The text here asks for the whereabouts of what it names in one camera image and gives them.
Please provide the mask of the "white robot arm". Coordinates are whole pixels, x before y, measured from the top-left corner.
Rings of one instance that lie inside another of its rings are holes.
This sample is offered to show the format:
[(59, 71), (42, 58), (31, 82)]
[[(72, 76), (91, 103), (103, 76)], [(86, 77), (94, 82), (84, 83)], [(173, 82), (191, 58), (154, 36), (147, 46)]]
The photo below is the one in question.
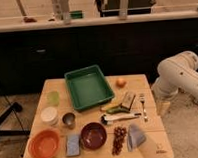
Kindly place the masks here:
[(181, 88), (198, 100), (198, 56), (183, 51), (162, 60), (157, 66), (158, 78), (151, 87), (160, 100), (173, 98)]

